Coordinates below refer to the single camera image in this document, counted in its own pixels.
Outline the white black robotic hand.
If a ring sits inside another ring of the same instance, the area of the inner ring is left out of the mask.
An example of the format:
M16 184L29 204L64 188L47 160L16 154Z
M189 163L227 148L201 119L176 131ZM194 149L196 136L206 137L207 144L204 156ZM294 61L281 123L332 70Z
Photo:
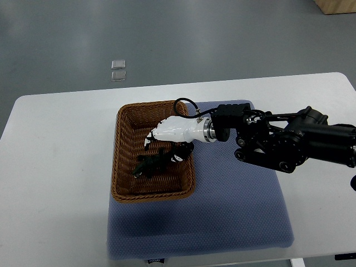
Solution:
M145 138L144 149L149 149L150 143L154 141L167 141L180 143L172 155L172 162L182 162L186 160L194 149L194 140L211 143L216 141L215 130L212 120L209 117L203 118L183 118L180 116L170 116L160 121Z

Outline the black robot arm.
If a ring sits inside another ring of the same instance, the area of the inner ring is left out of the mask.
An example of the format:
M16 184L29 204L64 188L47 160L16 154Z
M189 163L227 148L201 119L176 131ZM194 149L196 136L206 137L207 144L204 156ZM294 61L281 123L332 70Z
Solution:
M309 158L355 167L355 126L328 124L328 116L310 106L296 113L272 114L248 103L222 104L211 112L220 142L236 131L237 160L292 173Z

